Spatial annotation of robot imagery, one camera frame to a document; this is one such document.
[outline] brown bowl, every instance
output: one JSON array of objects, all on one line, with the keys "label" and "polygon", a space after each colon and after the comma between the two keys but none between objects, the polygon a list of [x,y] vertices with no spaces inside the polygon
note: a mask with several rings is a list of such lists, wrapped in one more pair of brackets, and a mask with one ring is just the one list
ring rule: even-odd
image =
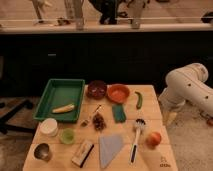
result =
[{"label": "brown bowl", "polygon": [[113,84],[107,89],[108,98],[115,103],[124,103],[129,94],[128,87],[123,84]]},{"label": "brown bowl", "polygon": [[100,100],[105,97],[107,91],[107,85],[101,80],[95,80],[89,83],[87,89],[88,97]]}]

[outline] chair leg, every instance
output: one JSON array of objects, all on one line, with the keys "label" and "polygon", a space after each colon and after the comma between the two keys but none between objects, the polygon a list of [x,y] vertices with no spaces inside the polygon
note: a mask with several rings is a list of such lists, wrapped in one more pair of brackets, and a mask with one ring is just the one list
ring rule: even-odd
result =
[{"label": "chair leg", "polygon": [[35,133],[34,129],[30,128],[23,128],[19,126],[14,125],[8,125],[5,122],[7,122],[11,117],[13,117],[19,110],[21,110],[23,107],[26,107],[27,109],[33,108],[33,103],[31,103],[29,100],[24,100],[21,104],[17,105],[15,108],[13,108],[11,111],[9,111],[7,114],[5,114],[3,117],[0,118],[0,132],[3,134],[6,134],[8,130],[11,131],[18,131],[18,132],[27,132],[27,133]]},{"label": "chair leg", "polygon": [[7,131],[17,131],[17,132],[26,132],[26,133],[35,133],[35,129],[31,129],[31,128],[24,128],[24,127],[19,127],[19,126],[14,126],[14,125],[8,125],[8,124],[4,124],[0,131],[3,134],[6,134]]},{"label": "chair leg", "polygon": [[0,118],[0,123],[5,123],[10,118],[12,118],[19,110],[21,110],[24,106],[26,106],[28,109],[32,109],[33,104],[29,100],[23,101],[21,104],[17,105],[15,108],[13,108],[11,111],[9,111],[7,114],[5,114],[3,117]]}]

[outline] wooden table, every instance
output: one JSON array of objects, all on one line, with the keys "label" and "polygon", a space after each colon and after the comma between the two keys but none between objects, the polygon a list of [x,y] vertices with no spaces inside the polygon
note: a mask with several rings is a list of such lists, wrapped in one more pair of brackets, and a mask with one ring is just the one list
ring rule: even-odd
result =
[{"label": "wooden table", "polygon": [[[159,108],[159,104],[156,98],[156,94],[153,86],[151,85],[128,85],[130,89],[130,96],[124,104],[124,111],[126,113],[127,120],[125,123],[115,123],[112,114],[112,102],[106,98],[97,101],[89,99],[85,94],[81,106],[81,112],[79,120],[76,124],[64,124],[59,123],[59,132],[63,128],[73,128],[75,132],[75,144],[64,145],[59,141],[58,135],[56,137],[47,137],[42,135],[37,128],[35,137],[30,146],[25,164],[24,171],[56,171],[56,170],[85,170],[96,171],[100,169],[99,161],[99,137],[101,135],[112,135],[118,133],[122,136],[124,147],[112,160],[112,162],[104,170],[112,171],[176,171],[176,161],[173,155],[173,151],[170,145],[166,128],[162,123],[162,115]],[[134,93],[139,91],[143,94],[143,106],[140,110],[136,109],[137,95]],[[107,128],[101,133],[94,130],[93,125],[90,124],[87,127],[81,127],[80,123],[86,119],[88,115],[91,115],[97,106],[101,104],[102,108],[99,110],[103,115]],[[133,131],[133,123],[137,118],[143,118],[146,121],[146,129],[143,132],[139,140],[139,151],[136,156],[134,164],[129,164],[131,146],[135,137]],[[147,134],[152,131],[158,131],[162,135],[162,141],[155,149],[150,149],[146,143],[145,138]],[[79,168],[71,162],[72,157],[76,153],[77,149],[84,139],[89,139],[94,142],[95,146],[89,157],[87,158],[84,167]],[[53,156],[49,162],[44,162],[34,158],[33,152],[35,147],[40,143],[48,143]]]}]

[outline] banana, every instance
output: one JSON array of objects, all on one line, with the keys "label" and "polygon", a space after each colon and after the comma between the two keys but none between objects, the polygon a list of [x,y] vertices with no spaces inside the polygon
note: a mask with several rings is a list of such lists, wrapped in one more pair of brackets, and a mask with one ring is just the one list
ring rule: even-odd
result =
[{"label": "banana", "polygon": [[70,112],[72,110],[74,110],[75,108],[75,105],[74,104],[68,104],[66,106],[61,106],[61,107],[58,107],[58,108],[55,108],[52,110],[52,113],[66,113],[66,112]]}]

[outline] black cabinet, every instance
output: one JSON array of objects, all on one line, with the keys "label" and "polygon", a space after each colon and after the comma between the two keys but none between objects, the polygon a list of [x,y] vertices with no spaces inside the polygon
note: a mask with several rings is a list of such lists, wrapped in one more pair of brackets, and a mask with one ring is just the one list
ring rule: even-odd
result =
[{"label": "black cabinet", "polygon": [[160,92],[170,70],[192,62],[208,68],[211,86],[212,47],[211,31],[0,35],[0,95],[41,95],[49,78],[153,84]]}]

